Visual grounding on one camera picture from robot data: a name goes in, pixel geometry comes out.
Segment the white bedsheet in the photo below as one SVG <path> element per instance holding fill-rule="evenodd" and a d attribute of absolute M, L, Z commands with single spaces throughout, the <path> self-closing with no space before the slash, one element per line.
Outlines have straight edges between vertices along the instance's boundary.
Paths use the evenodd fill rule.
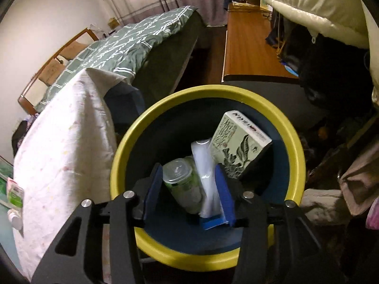
<path fill-rule="evenodd" d="M 31 279 L 50 243 L 83 199 L 110 200 L 109 174 L 116 138 L 103 96 L 124 77 L 87 68 L 43 110 L 14 160 L 25 189 L 23 231 L 14 239 Z"/>

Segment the green duvet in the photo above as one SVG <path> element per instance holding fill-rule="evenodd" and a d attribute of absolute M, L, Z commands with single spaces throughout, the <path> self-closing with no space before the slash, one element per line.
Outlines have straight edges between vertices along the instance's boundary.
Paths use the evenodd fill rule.
<path fill-rule="evenodd" d="M 35 107 L 41 112 L 45 106 L 80 70 L 92 67 L 123 75 L 132 83 L 152 48 L 179 32 L 196 10 L 184 6 L 151 16 L 136 24 L 128 24 L 112 36 L 96 41 L 73 59 L 58 79 L 47 89 Z"/>

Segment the cardboard box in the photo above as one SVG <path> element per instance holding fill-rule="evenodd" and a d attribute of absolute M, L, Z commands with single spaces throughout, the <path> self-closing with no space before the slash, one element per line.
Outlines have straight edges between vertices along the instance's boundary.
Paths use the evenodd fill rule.
<path fill-rule="evenodd" d="M 224 114 L 211 141 L 211 154 L 229 177 L 239 178 L 272 140 L 241 112 Z"/>

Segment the wooden bed frame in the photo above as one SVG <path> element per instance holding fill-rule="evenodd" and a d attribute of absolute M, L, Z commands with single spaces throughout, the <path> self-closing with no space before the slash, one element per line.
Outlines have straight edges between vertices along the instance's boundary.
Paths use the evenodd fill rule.
<path fill-rule="evenodd" d="M 25 112 L 27 114 L 30 114 L 30 115 L 35 115 L 37 112 L 36 110 L 34 109 L 34 106 L 31 104 L 31 102 L 26 98 L 26 94 L 27 92 L 30 90 L 30 88 L 33 86 L 33 84 L 36 82 L 36 80 L 38 80 L 38 77 L 39 75 L 42 73 L 42 71 L 44 70 L 44 68 L 50 63 L 51 60 L 57 58 L 60 54 L 60 52 L 66 48 L 67 46 L 69 46 L 73 41 L 77 40 L 79 37 L 81 37 L 82 35 L 84 34 L 88 34 L 94 41 L 97 41 L 99 40 L 98 37 L 94 34 L 94 32 L 92 32 L 90 29 L 84 29 L 83 31 L 81 31 L 80 33 L 78 33 L 77 35 L 75 35 L 73 38 L 71 38 L 66 44 L 64 44 L 57 52 L 55 52 L 53 54 L 53 56 L 51 58 L 49 58 L 45 64 L 43 64 L 43 66 L 39 69 L 39 71 L 37 71 L 35 73 L 35 75 L 32 77 L 32 79 L 29 81 L 28 85 L 24 88 L 24 90 L 22 91 L 21 95 L 19 96 L 18 98 L 18 103 L 20 104 L 20 106 L 25 110 Z"/>

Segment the small bottle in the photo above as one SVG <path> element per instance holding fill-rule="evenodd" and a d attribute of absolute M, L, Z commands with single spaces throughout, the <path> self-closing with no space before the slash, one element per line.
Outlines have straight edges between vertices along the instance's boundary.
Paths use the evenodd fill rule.
<path fill-rule="evenodd" d="M 8 220 L 16 230 L 20 231 L 22 229 L 22 217 L 18 211 L 14 209 L 8 210 Z"/>

